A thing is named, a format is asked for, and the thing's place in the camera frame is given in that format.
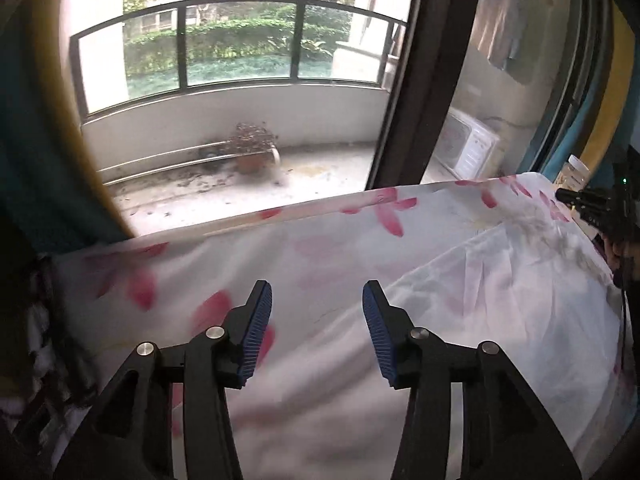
glass panel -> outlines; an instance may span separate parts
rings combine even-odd
[[[306,6],[298,75],[376,82],[388,22]]]
[[[516,173],[558,76],[570,0],[478,0],[423,182]]]
[[[189,85],[288,77],[296,6],[274,2],[188,7]]]
[[[178,88],[175,27],[155,12],[117,23],[79,41],[89,113]]]
[[[169,28],[173,23],[173,10],[166,10],[160,13],[160,28]]]

hedge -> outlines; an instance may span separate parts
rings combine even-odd
[[[302,57],[330,60],[336,41],[348,39],[350,20],[332,21],[325,17],[311,21],[304,23]],[[320,24],[323,22],[335,23],[338,28]],[[187,60],[203,62],[266,54],[289,56],[293,29],[293,20],[265,17],[190,26],[187,27]],[[150,32],[126,41],[124,58],[127,76],[175,68],[175,31]]]

teal curtain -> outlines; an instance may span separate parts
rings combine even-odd
[[[14,13],[0,36],[0,205],[37,252],[124,240],[56,138],[21,26],[27,19]]]

balcony floor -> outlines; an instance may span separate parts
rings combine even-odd
[[[279,167],[245,175],[234,162],[208,162],[109,187],[137,235],[363,190],[373,144],[281,150]],[[453,180],[433,162],[422,183]]]

yellow curtain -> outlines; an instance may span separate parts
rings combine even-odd
[[[616,133],[634,67],[636,37],[622,12],[613,4],[613,54],[611,70],[607,80],[600,111],[587,144],[580,155],[591,174],[595,174],[604,157],[613,135]]]

